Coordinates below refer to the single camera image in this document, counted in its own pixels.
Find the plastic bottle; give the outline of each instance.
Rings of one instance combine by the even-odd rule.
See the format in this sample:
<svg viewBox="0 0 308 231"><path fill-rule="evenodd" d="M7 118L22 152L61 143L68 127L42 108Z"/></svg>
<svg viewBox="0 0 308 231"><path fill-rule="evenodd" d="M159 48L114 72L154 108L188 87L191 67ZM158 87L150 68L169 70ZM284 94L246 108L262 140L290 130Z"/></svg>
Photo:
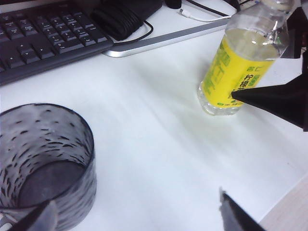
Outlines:
<svg viewBox="0 0 308 231"><path fill-rule="evenodd" d="M233 115L243 104L231 92L253 88L289 44L286 19L293 0L261 0L228 21L225 35L198 89L210 115Z"/></svg>

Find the yellow bottle label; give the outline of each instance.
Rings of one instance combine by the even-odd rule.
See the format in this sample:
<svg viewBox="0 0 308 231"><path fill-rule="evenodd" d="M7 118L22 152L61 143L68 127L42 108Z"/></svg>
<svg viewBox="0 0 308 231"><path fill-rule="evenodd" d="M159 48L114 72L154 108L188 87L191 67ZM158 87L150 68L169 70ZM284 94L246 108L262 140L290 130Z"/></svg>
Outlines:
<svg viewBox="0 0 308 231"><path fill-rule="evenodd" d="M242 58L230 48L224 37L204 78L202 91L215 107L240 107L243 103L233 99L231 93L255 87L273 62Z"/></svg>

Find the gray patterned glass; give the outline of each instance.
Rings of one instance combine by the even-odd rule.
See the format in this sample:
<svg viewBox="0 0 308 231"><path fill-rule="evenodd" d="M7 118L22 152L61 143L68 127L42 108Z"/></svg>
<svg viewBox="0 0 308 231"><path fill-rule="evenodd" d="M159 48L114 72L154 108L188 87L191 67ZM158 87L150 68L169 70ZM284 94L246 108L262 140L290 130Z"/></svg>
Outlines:
<svg viewBox="0 0 308 231"><path fill-rule="evenodd" d="M0 115L0 230L53 199L57 231L85 218L96 193L94 142L86 121L53 104L22 105Z"/></svg>

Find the black keyboard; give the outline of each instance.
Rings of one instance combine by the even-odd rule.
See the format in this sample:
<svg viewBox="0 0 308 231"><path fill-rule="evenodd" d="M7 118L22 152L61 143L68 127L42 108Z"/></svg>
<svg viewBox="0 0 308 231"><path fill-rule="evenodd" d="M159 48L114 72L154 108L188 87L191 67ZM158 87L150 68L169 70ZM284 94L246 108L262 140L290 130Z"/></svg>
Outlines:
<svg viewBox="0 0 308 231"><path fill-rule="evenodd" d="M109 49L80 8L65 1L0 14L0 85Z"/></svg>

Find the white desk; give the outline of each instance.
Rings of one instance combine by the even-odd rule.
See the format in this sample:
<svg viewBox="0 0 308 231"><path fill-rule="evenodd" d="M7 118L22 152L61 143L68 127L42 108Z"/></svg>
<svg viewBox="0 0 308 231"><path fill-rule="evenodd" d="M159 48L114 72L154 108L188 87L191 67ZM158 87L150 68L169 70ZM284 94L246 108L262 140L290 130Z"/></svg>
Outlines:
<svg viewBox="0 0 308 231"><path fill-rule="evenodd" d="M73 231L222 231L220 186L260 221L308 171L300 128L248 105L202 111L196 89L222 36L98 55L0 88L2 111L55 103L91 126L97 198ZM260 86L300 73L300 60L278 60Z"/></svg>

